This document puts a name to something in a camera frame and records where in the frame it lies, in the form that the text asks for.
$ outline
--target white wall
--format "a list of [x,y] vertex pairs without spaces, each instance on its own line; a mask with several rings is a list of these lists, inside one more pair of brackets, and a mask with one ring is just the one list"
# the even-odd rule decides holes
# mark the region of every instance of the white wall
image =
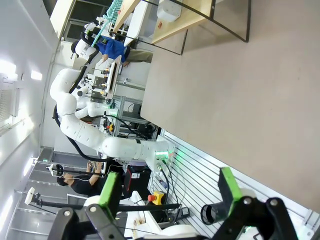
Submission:
[[64,30],[64,25],[70,8],[74,0],[57,0],[50,21],[57,37],[60,39]]
[[0,166],[0,212],[10,196],[13,196],[13,202],[9,214],[5,220],[0,239],[5,239],[6,232],[17,205],[20,194],[14,190],[24,191],[31,169],[24,176],[24,168],[30,157],[39,156],[39,135],[40,129],[37,127],[13,152],[13,154]]
[[[6,27],[0,38],[0,59],[15,64],[18,74],[15,86],[20,88],[19,113],[13,123],[24,114],[30,116],[36,128],[41,122],[47,72],[58,38],[41,0],[1,1],[0,22],[8,20],[14,27]],[[42,73],[42,80],[31,79],[32,70]],[[19,124],[1,137],[0,164],[30,132]]]
[[[19,113],[13,123],[19,122],[22,113],[30,116],[34,127],[20,123],[0,138],[0,212],[14,189],[24,188],[26,177],[23,169],[30,157],[39,155],[39,124],[42,119],[42,102],[51,58],[58,38],[51,25],[42,0],[2,0],[0,22],[3,28],[0,38],[0,59],[16,65],[20,88]],[[31,79],[31,71],[42,74],[42,80]],[[18,201],[14,195],[13,207]],[[4,239],[11,213],[0,232]]]

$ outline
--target wooden table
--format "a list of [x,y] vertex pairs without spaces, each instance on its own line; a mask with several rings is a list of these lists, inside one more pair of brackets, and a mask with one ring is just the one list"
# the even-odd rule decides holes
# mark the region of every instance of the wooden table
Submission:
[[116,33],[130,13],[136,8],[140,0],[123,0],[120,8],[120,14],[116,18],[113,31]]
[[[212,0],[184,0],[183,3],[207,16],[210,15]],[[172,35],[187,30],[192,26],[199,25],[204,21],[206,21],[206,19],[203,16],[183,7],[181,16],[177,20],[173,22],[166,22],[161,19],[157,20],[152,43],[156,44]]]

